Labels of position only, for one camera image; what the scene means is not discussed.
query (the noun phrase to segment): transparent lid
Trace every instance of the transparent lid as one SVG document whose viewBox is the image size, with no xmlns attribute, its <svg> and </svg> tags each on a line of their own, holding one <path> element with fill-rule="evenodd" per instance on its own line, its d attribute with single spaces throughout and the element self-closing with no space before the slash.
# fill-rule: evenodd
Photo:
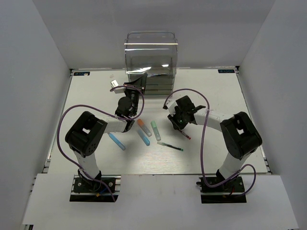
<svg viewBox="0 0 307 230">
<path fill-rule="evenodd" d="M 165 31 L 131 32 L 125 40 L 126 73 L 176 74 L 177 40 Z"/>
</svg>

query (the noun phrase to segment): orange cap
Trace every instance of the orange cap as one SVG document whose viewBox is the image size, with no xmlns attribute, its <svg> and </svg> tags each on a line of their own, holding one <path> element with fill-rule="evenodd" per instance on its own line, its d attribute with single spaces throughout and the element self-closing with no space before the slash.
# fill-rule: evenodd
<svg viewBox="0 0 307 230">
<path fill-rule="evenodd" d="M 138 125 L 139 125 L 139 126 L 143 126 L 143 125 L 145 125 L 145 124 L 144 124 L 144 122 L 143 122 L 141 119 L 138 119 L 138 121 L 137 121 L 137 122 L 138 122 Z"/>
</svg>

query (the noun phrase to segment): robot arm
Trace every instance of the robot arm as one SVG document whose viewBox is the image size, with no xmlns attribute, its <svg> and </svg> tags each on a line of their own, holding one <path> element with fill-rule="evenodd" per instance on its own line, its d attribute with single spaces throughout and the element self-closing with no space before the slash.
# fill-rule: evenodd
<svg viewBox="0 0 307 230">
<path fill-rule="evenodd" d="M 127 86 L 138 88 L 141 92 L 145 91 L 147 74 L 141 75 L 133 82 L 124 83 Z M 118 86 L 116 81 L 111 82 L 112 87 Z M 140 93 L 130 88 L 117 88 L 115 93 L 125 93 L 118 101 L 115 111 L 116 116 L 121 118 L 131 118 L 137 114 Z M 128 132 L 134 120 L 120 120 L 112 117 L 98 119 L 92 113 L 85 111 L 70 128 L 65 136 L 65 141 L 77 157 L 78 163 L 83 170 L 78 170 L 79 176 L 90 186 L 93 191 L 100 187 L 100 183 L 94 182 L 90 177 L 100 180 L 101 172 L 98 169 L 95 150 L 104 133 Z"/>
<path fill-rule="evenodd" d="M 169 110 L 168 119 L 174 129 L 183 129 L 188 123 L 204 125 L 207 109 L 205 106 L 195 107 L 188 96 L 176 101 L 167 101 L 164 109 Z M 217 170 L 216 176 L 223 181 L 241 169 L 245 160 L 262 144 L 262 139 L 248 115 L 240 112 L 236 115 L 226 115 L 210 111 L 207 126 L 222 132 L 227 157 Z"/>
</svg>

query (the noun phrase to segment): black label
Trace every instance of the black label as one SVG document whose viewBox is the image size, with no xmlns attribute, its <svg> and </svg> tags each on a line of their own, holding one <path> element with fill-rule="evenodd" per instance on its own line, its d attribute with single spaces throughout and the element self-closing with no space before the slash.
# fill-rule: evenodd
<svg viewBox="0 0 307 230">
<path fill-rule="evenodd" d="M 84 76 L 84 75 L 88 76 L 90 75 L 90 72 L 74 72 L 73 75 L 74 76 Z"/>
<path fill-rule="evenodd" d="M 234 73 L 233 69 L 218 69 L 219 73 Z"/>
</svg>

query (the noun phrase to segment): green cap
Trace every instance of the green cap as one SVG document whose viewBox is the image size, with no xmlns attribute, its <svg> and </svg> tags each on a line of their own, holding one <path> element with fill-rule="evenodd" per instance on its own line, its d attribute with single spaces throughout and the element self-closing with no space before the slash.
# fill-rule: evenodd
<svg viewBox="0 0 307 230">
<path fill-rule="evenodd" d="M 152 121 L 150 124 L 152 125 L 153 128 L 157 128 L 157 125 L 155 124 L 155 121 Z"/>
</svg>

